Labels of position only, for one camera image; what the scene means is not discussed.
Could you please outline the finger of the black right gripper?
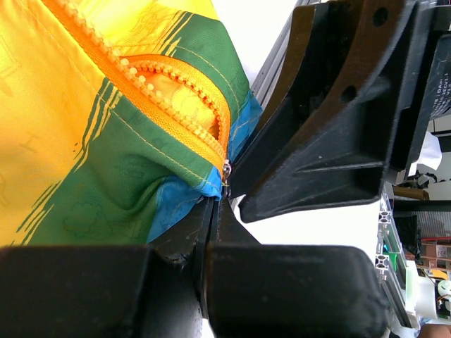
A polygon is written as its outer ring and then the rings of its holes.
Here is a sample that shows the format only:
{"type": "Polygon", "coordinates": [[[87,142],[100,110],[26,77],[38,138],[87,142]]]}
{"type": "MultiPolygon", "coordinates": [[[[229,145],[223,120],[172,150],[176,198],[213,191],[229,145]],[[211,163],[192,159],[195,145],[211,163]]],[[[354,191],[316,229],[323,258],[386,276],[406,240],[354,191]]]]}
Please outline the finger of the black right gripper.
{"type": "Polygon", "coordinates": [[[293,10],[278,81],[233,169],[243,221],[379,199],[417,7],[329,1],[293,10]]]}

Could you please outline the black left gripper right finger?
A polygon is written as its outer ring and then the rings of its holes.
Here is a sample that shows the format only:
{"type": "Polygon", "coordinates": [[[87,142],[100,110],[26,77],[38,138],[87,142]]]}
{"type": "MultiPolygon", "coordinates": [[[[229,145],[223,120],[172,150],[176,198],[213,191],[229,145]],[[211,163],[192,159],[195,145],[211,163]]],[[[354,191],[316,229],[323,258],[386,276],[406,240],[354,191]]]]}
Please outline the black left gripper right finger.
{"type": "Polygon", "coordinates": [[[362,250],[260,244],[221,201],[206,249],[206,307],[217,337],[382,337],[389,303],[362,250]]]}

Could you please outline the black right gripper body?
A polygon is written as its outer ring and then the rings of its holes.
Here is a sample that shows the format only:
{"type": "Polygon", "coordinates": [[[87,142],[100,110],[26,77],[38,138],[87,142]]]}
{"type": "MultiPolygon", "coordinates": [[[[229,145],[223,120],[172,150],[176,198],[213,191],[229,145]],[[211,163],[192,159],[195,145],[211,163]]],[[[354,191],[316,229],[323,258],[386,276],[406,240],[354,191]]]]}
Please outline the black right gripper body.
{"type": "Polygon", "coordinates": [[[400,113],[387,174],[407,177],[419,159],[429,120],[450,112],[450,2],[417,1],[403,32],[407,60],[400,113]]]}

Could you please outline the silver zipper slider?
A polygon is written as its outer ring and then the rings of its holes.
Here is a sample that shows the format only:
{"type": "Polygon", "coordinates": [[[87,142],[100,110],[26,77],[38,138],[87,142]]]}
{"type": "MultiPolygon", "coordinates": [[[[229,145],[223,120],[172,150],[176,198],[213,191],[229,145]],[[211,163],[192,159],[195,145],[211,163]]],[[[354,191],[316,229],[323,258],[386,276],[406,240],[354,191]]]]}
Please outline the silver zipper slider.
{"type": "Polygon", "coordinates": [[[227,187],[229,185],[228,180],[232,173],[232,164],[229,159],[225,159],[223,168],[222,168],[222,185],[227,187]]]}

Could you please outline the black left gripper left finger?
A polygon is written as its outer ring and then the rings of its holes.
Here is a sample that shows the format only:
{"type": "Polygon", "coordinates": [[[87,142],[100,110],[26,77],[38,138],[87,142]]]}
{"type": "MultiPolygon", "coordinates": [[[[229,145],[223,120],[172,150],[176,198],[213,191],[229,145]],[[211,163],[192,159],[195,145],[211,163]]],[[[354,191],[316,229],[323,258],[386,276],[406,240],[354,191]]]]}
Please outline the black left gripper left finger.
{"type": "Polygon", "coordinates": [[[147,245],[1,250],[2,337],[200,337],[214,201],[147,245]]]}

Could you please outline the rainbow striped hooded jacket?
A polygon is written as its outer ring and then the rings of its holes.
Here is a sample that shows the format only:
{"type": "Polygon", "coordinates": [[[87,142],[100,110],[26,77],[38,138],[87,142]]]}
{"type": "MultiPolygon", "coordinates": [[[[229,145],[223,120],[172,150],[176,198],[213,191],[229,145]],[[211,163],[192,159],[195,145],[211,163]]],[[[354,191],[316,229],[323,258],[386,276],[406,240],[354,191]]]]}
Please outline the rainbow striped hooded jacket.
{"type": "Polygon", "coordinates": [[[210,1],[2,1],[1,245],[151,242],[261,114],[210,1]]]}

